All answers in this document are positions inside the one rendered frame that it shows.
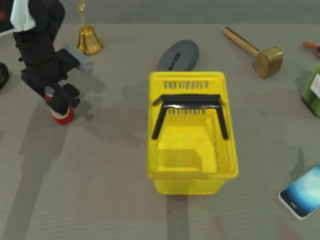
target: green bottle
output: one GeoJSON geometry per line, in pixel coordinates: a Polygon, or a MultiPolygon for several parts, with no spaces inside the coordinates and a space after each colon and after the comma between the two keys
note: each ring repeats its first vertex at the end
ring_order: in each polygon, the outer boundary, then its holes
{"type": "Polygon", "coordinates": [[[316,64],[315,69],[301,94],[301,99],[310,111],[316,117],[320,118],[320,62],[316,64]]]}

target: yellow crate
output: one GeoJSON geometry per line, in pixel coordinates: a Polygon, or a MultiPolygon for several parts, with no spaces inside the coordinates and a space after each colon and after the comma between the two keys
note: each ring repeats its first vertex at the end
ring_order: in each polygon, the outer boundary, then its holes
{"type": "Polygon", "coordinates": [[[154,181],[156,190],[165,195],[214,194],[225,181],[238,176],[223,73],[191,71],[150,74],[147,175],[154,181]],[[161,96],[162,104],[155,104],[161,96]],[[209,104],[206,105],[209,108],[205,108],[200,106],[201,100],[197,104],[190,102],[190,99],[202,97],[219,99],[215,103],[222,107],[209,104]],[[164,106],[167,111],[163,124],[157,128],[156,123],[162,116],[164,106]],[[222,109],[222,120],[218,118],[218,109],[222,109]]]}

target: mallet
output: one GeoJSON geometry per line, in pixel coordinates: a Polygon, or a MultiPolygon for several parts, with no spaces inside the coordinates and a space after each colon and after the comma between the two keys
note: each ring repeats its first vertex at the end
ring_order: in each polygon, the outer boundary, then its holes
{"type": "Polygon", "coordinates": [[[223,33],[233,42],[256,57],[255,71],[261,78],[266,79],[280,71],[284,53],[279,47],[272,46],[259,51],[259,49],[251,45],[247,40],[235,33],[229,27],[225,27],[223,33]]]}

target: bin slot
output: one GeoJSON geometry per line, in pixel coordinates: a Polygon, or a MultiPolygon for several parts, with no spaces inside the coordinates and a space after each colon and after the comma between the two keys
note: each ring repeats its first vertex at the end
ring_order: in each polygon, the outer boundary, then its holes
{"type": "Polygon", "coordinates": [[[159,137],[168,109],[215,109],[222,137],[225,140],[229,138],[219,94],[163,94],[153,102],[152,106],[158,106],[160,103],[162,105],[152,133],[153,140],[159,137]]]}

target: blue screen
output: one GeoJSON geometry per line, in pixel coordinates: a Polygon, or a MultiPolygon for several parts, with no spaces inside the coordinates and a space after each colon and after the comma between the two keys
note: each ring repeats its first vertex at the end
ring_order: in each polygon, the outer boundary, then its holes
{"type": "Polygon", "coordinates": [[[320,165],[291,183],[280,196],[298,216],[312,213],[320,206],[320,165]]]}

